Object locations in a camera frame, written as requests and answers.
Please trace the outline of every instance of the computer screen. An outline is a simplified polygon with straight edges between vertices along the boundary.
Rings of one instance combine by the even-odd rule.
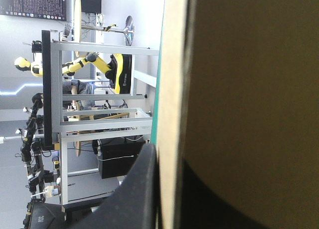
[[[66,21],[65,0],[0,0],[0,14]]]

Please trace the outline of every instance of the person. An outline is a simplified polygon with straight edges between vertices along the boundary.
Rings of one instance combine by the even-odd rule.
[[[80,80],[73,79],[71,81],[63,82],[62,84],[63,94],[93,94],[92,86],[88,82],[81,82]],[[77,110],[90,110],[92,107],[95,107],[94,100],[79,100],[77,101],[63,101],[63,107],[68,108],[72,106]]]

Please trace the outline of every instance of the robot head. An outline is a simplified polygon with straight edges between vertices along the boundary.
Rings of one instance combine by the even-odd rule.
[[[14,65],[20,71],[31,71],[31,63],[23,57],[17,58]]]

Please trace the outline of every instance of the black panel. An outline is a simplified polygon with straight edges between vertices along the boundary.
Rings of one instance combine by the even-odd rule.
[[[84,13],[101,13],[101,0],[81,0],[81,8]]]
[[[45,147],[52,146],[50,31],[42,30],[43,123]]]
[[[0,14],[66,20],[66,0],[0,0]]]

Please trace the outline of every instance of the metal pole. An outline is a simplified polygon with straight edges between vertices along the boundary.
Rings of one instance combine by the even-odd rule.
[[[120,28],[110,28],[107,29],[107,27],[102,26],[88,26],[88,25],[82,25],[82,29],[88,29],[88,30],[97,30],[97,31],[106,31],[106,32],[116,32],[116,33],[124,33],[124,29]]]

